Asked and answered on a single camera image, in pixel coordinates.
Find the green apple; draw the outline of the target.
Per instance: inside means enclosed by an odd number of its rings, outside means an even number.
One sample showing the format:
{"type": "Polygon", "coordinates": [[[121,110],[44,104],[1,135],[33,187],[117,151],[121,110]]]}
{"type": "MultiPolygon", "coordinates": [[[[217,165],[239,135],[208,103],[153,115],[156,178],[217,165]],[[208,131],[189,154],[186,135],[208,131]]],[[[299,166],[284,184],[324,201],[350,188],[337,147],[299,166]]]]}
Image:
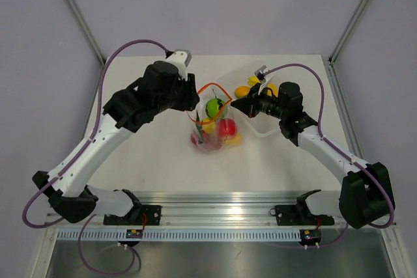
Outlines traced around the green apple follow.
{"type": "Polygon", "coordinates": [[[220,98],[210,99],[205,106],[205,113],[208,118],[214,119],[218,113],[220,118],[224,118],[227,115],[227,106],[225,101],[220,98]]]}

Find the red apple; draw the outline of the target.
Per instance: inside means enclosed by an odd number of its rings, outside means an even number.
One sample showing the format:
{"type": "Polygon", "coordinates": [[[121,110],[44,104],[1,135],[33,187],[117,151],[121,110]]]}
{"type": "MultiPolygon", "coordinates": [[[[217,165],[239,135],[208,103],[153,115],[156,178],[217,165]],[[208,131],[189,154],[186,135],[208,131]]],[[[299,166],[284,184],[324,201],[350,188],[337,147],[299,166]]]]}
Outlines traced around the red apple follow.
{"type": "Polygon", "coordinates": [[[220,138],[234,137],[237,133],[237,125],[231,118],[223,118],[218,124],[218,135],[220,138]]]}

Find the red pomegranate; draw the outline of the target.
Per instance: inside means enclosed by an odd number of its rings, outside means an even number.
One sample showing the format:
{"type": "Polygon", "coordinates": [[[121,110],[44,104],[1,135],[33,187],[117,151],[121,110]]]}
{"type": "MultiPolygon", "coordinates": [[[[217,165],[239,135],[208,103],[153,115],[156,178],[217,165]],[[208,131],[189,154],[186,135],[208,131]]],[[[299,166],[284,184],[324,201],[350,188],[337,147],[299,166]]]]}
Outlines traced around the red pomegranate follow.
{"type": "Polygon", "coordinates": [[[198,132],[192,132],[190,135],[190,141],[195,146],[201,146],[203,144],[203,140],[198,132]]]}

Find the clear orange-zip bag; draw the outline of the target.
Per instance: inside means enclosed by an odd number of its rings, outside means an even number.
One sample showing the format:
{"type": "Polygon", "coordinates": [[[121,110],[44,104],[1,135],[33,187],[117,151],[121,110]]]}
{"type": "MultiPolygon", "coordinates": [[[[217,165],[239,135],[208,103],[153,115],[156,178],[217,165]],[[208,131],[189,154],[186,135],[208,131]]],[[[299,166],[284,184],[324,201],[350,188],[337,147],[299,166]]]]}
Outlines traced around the clear orange-zip bag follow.
{"type": "Polygon", "coordinates": [[[242,132],[231,108],[232,97],[217,83],[197,92],[199,103],[187,113],[191,122],[190,142],[202,152],[216,152],[242,143],[242,132]]]}

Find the yellow bell pepper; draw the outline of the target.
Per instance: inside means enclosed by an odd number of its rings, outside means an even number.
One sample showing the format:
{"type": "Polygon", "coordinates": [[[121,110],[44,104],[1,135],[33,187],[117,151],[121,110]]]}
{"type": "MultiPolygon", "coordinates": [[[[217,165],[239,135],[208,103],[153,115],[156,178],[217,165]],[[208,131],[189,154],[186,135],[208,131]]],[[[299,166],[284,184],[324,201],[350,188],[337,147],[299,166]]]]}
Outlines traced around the yellow bell pepper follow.
{"type": "Polygon", "coordinates": [[[226,137],[223,143],[226,146],[237,146],[241,144],[242,136],[240,132],[237,132],[234,136],[226,137]]]}

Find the green spring onion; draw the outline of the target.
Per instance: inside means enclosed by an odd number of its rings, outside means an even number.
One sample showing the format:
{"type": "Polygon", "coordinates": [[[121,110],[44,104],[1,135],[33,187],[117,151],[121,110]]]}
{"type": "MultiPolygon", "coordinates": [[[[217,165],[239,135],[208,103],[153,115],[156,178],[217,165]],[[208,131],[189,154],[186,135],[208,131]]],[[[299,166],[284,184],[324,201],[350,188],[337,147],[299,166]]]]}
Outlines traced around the green spring onion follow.
{"type": "Polygon", "coordinates": [[[197,135],[196,135],[196,137],[197,137],[197,144],[199,144],[199,145],[206,145],[206,144],[208,144],[209,142],[209,135],[208,135],[208,133],[203,129],[203,126],[200,124],[200,123],[198,123],[198,122],[200,122],[201,120],[200,120],[200,118],[199,118],[199,113],[196,113],[196,123],[195,123],[195,126],[196,126],[196,129],[197,129],[197,135]]]}

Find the yellow lemon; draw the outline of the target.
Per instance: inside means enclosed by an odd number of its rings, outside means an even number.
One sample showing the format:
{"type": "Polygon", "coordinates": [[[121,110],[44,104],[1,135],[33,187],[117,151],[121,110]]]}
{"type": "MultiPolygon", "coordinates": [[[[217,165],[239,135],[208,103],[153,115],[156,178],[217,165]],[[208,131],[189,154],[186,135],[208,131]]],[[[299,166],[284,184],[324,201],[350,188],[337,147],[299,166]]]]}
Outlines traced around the yellow lemon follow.
{"type": "Polygon", "coordinates": [[[204,118],[202,129],[207,134],[214,133],[214,131],[216,130],[216,122],[211,120],[210,118],[204,118]]]}

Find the purple grape bunch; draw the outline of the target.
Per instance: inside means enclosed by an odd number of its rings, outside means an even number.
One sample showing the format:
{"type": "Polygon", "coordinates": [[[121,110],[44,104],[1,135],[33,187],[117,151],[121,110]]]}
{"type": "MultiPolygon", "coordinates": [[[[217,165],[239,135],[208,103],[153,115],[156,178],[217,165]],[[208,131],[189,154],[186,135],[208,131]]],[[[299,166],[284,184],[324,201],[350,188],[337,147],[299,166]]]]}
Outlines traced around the purple grape bunch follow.
{"type": "Polygon", "coordinates": [[[202,148],[208,151],[216,151],[223,147],[223,141],[216,138],[208,138],[203,141],[202,148]]]}

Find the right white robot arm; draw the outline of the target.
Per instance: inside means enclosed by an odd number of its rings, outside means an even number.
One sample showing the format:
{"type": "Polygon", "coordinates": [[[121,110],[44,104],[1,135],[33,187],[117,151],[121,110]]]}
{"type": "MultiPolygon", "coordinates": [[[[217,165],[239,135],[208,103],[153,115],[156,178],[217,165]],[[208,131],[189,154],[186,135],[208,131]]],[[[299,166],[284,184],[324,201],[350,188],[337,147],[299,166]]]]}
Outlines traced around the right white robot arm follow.
{"type": "Polygon", "coordinates": [[[284,138],[311,154],[341,184],[339,191],[309,191],[296,200],[296,217],[311,223],[321,216],[342,217],[355,229],[374,226],[387,216],[383,227],[394,220],[395,201],[388,169],[380,162],[371,164],[344,151],[324,136],[320,124],[302,105],[303,95],[296,83],[282,83],[277,96],[269,96],[254,85],[249,93],[231,102],[231,106],[249,118],[259,113],[279,119],[284,138]]]}

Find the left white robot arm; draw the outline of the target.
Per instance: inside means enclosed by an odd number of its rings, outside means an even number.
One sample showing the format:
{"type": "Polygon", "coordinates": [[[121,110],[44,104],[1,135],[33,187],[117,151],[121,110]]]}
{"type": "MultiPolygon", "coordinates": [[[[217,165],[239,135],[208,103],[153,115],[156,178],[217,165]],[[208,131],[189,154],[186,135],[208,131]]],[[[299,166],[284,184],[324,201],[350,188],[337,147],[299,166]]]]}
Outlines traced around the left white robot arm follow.
{"type": "Polygon", "coordinates": [[[127,225],[139,220],[142,204],[131,191],[96,189],[87,183],[121,143],[156,115],[167,109],[195,109],[199,97],[187,67],[174,57],[148,65],[143,77],[113,94],[90,136],[62,164],[34,174],[33,182],[64,220],[77,223],[93,214],[110,215],[127,225]]]}

